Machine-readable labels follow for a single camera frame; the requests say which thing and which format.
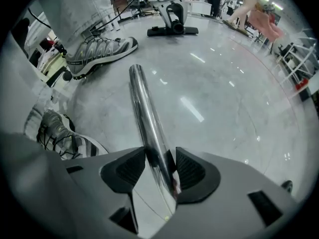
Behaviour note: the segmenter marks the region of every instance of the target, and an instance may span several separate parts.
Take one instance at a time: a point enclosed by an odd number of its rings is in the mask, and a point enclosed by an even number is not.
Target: floor
[[[197,36],[147,37],[159,16],[127,21],[109,37],[134,36],[139,48],[69,85],[63,102],[76,131],[109,152],[142,145],[129,90],[129,67],[141,64],[169,148],[201,150],[244,162],[277,184],[294,183],[302,201],[318,172],[319,121],[311,100],[281,86],[275,58],[212,19],[189,16]],[[147,166],[134,192],[140,236],[149,238],[170,216]]]

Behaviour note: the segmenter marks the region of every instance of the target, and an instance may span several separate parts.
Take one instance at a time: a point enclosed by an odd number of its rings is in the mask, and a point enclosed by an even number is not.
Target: black cable
[[[115,18],[111,19],[109,22],[106,22],[105,24],[101,25],[100,27],[98,27],[97,29],[95,29],[94,31],[92,32],[95,32],[95,31],[98,31],[100,30],[102,27],[106,26],[107,24],[110,24],[111,22],[113,22],[116,18],[118,18],[135,0],[132,0],[129,2],[129,4],[124,8],[124,10],[118,14]]]
[[[45,24],[42,20],[38,19],[38,17],[35,16],[35,15],[33,14],[33,12],[31,12],[30,8],[28,8],[28,11],[30,12],[30,14],[31,14],[37,21],[39,21],[41,24],[47,26],[48,28],[52,29],[48,24]]]

